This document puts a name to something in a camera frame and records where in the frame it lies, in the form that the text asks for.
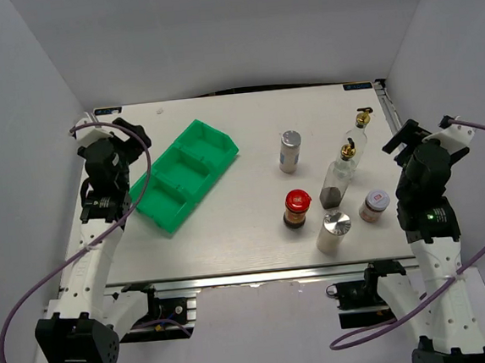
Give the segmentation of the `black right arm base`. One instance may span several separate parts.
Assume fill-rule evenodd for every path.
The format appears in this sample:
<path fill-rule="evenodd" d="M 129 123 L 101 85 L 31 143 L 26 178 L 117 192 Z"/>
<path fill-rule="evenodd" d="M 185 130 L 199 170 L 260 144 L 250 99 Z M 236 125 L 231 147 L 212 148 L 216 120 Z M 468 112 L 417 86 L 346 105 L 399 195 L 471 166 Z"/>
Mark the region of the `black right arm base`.
<path fill-rule="evenodd" d="M 337 300 L 343 330 L 385 327 L 420 302 L 404 266 L 392 259 L 369 263 L 363 279 L 331 284 L 326 295 Z"/>

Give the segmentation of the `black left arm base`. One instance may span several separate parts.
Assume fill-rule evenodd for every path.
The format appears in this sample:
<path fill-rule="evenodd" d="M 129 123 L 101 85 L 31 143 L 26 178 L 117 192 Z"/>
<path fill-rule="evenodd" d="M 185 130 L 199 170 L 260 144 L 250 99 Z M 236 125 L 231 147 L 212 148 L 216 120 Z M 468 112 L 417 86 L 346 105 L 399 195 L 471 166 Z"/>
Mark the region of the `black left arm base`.
<path fill-rule="evenodd" d="M 147 313 L 135 325 L 153 323 L 143 328 L 133 328 L 123 336 L 122 344 L 182 340 L 191 336 L 195 322 L 195 318 L 189 316 L 189 311 L 193 311 L 191 297 L 160 296 L 151 283 L 125 285 L 119 293 L 114 292 L 113 297 L 117 299 L 119 294 L 131 292 L 142 292 L 147 300 Z"/>

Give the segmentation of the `glass bottle with dark sauce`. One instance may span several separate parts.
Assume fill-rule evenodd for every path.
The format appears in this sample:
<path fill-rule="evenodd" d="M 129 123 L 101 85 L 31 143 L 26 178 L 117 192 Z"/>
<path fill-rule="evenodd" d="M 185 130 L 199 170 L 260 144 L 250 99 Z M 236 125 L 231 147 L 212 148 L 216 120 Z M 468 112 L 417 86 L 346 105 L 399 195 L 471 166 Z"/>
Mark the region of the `glass bottle with dark sauce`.
<path fill-rule="evenodd" d="M 341 204 L 355 172 L 355 142 L 350 137 L 341 146 L 336 160 L 328 167 L 319 195 L 323 209 L 331 210 Z"/>

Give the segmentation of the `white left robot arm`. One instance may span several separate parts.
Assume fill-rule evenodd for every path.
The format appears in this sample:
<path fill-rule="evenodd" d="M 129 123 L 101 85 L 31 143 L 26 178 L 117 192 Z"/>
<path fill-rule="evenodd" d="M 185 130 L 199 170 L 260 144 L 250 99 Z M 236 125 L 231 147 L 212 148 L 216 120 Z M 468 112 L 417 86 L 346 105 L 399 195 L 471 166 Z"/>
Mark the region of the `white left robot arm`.
<path fill-rule="evenodd" d="M 129 139 L 96 126 L 78 149 L 87 174 L 80 187 L 81 255 L 52 316 L 36 324 L 36 340 L 48 363 L 117 363 L 121 340 L 137 321 L 152 325 L 162 313 L 161 303 L 145 292 L 104 294 L 132 207 L 130 164 L 152 144 L 138 125 L 121 118 L 112 125 Z"/>

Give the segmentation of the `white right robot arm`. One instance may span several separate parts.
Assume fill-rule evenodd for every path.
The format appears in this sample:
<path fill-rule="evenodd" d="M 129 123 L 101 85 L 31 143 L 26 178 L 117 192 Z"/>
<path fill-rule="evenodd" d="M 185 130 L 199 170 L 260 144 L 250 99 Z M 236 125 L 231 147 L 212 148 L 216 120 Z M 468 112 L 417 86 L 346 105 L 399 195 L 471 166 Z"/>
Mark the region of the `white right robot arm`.
<path fill-rule="evenodd" d="M 451 168 L 469 153 L 474 133 L 443 117 L 436 133 L 409 119 L 383 147 L 398 151 L 397 214 L 427 291 L 432 332 L 420 336 L 412 363 L 485 363 L 482 335 L 462 269 L 460 227 L 445 196 Z"/>

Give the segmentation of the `clear glass bottle gold spout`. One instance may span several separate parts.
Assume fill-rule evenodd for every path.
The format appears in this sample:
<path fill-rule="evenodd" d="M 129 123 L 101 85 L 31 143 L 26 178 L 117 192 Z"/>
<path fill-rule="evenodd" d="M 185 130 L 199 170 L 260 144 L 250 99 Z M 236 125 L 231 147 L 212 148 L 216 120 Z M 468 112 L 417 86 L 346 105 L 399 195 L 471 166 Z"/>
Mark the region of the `clear glass bottle gold spout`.
<path fill-rule="evenodd" d="M 349 138 L 351 138 L 355 143 L 356 152 L 353 156 L 353 161 L 354 166 L 356 167 L 358 166 L 367 145 L 366 128 L 371 120 L 370 115 L 372 113 L 372 107 L 358 108 L 357 115 L 355 116 L 355 125 L 342 137 L 342 143 L 340 144 L 341 146 L 348 145 Z"/>

